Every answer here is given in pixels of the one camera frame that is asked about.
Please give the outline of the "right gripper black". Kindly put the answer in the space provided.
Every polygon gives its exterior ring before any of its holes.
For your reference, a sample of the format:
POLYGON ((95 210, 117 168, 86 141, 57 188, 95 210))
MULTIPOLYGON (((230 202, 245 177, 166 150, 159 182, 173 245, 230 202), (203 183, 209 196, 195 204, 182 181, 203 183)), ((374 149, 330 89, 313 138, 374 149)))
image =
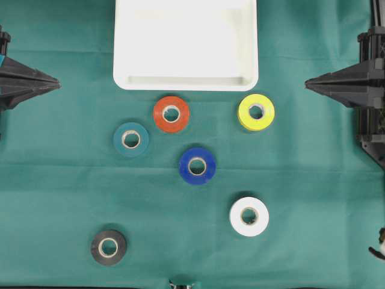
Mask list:
POLYGON ((372 26, 367 32, 360 33, 357 41, 358 64, 308 79, 305 82, 306 88, 348 108, 383 108, 384 89, 360 85, 384 80, 384 27, 372 26))

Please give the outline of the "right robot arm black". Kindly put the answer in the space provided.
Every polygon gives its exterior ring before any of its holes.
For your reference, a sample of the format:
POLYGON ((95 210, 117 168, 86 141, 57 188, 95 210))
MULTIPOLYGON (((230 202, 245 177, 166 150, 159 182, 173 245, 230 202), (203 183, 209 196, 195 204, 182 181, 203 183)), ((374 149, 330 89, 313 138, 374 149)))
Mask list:
POLYGON ((384 168, 384 27, 371 27, 359 34, 357 41, 357 64, 308 79, 305 86, 356 110, 357 139, 384 168))

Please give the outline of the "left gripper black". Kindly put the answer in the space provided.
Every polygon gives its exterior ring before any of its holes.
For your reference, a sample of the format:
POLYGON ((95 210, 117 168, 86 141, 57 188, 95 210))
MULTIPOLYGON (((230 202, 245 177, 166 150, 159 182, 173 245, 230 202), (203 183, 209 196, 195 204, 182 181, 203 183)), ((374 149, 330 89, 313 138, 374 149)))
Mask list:
POLYGON ((1 109, 14 109, 21 102, 61 87, 59 80, 56 78, 6 56, 10 42, 11 35, 3 31, 2 26, 0 26, 1 87, 19 86, 34 89, 38 85, 42 85, 45 88, 24 90, 1 98, 1 109))

